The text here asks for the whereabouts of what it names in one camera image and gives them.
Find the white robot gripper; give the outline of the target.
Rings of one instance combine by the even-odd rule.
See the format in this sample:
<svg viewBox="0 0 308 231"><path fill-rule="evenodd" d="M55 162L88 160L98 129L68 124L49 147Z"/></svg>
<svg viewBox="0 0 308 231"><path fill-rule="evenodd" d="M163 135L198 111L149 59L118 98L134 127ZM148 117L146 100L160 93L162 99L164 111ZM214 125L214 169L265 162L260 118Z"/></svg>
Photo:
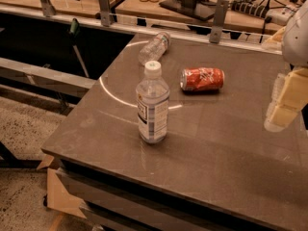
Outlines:
<svg viewBox="0 0 308 231"><path fill-rule="evenodd" d="M282 27L262 43L262 48L280 51L287 63L308 66L308 0ZM308 104L308 68L295 67L279 73L274 81L264 127L270 132L286 129Z"/></svg>

